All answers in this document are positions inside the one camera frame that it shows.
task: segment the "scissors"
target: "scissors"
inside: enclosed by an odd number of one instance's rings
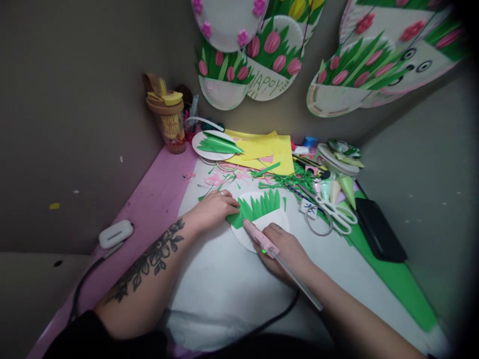
[[[351,226],[358,223],[358,218],[350,210],[340,207],[334,203],[323,200],[320,194],[312,194],[304,186],[299,185],[304,193],[306,193],[324,212],[331,215],[333,220],[333,228],[340,234],[346,235],[351,233]]]

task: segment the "arm tattoo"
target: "arm tattoo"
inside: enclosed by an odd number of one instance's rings
[[[150,274],[150,268],[155,268],[155,275],[157,275],[160,270],[166,270],[166,263],[162,258],[168,258],[170,256],[170,248],[173,252],[178,250],[176,243],[183,240],[183,237],[175,234],[183,229],[184,226],[183,219],[178,219],[176,223],[173,223],[170,228],[160,236],[160,238],[148,247],[135,263],[128,268],[118,282],[115,283],[108,294],[105,304],[112,300],[116,300],[120,303],[123,297],[128,295],[128,284],[132,281],[133,292],[136,291],[141,284],[142,275],[147,276]]]

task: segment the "craft table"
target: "craft table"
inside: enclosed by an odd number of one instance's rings
[[[123,272],[143,253],[178,215],[198,203],[208,189],[205,179],[220,171],[201,162],[190,146],[181,155],[161,150],[114,222],[129,219],[135,225],[125,245],[103,263],[85,282],[79,311],[93,308]],[[187,183],[183,176],[195,173]],[[258,180],[239,176],[228,189],[234,197],[258,189]],[[313,262],[342,288],[371,309],[423,353],[438,358],[451,350],[444,333],[435,326],[425,333],[391,293],[354,246],[335,232],[317,237],[307,228],[293,194],[280,189],[287,198],[286,213],[290,232],[305,248]],[[326,224],[313,222],[318,231]],[[105,253],[97,248],[95,260]],[[199,238],[184,263],[173,290],[169,309],[161,327],[172,335],[176,356],[192,356],[193,351],[212,351],[240,338],[266,320],[282,312],[294,290],[272,276],[256,254],[247,251],[233,236],[226,221]],[[57,312],[28,358],[41,358],[53,339],[63,330],[73,295]],[[332,341],[313,306],[301,298],[294,310],[268,329],[330,347]]]

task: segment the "googly eye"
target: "googly eye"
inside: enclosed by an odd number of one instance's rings
[[[407,61],[416,54],[415,48],[410,48],[406,53],[401,57],[401,61]]]
[[[400,83],[403,79],[404,79],[404,76],[401,76],[401,77],[398,78],[396,81],[391,82],[388,86],[395,86],[395,85],[397,85],[398,83]]]
[[[431,60],[424,61],[421,65],[418,66],[418,68],[416,69],[416,72],[424,72],[428,68],[430,68],[432,64],[433,62]]]

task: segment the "yellow tulip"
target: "yellow tulip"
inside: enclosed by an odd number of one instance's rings
[[[325,1],[326,0],[309,0],[309,6],[311,6],[311,11],[315,11],[318,7],[323,5]]]
[[[289,16],[295,20],[299,20],[306,9],[306,0],[294,0],[291,8],[289,9]]]

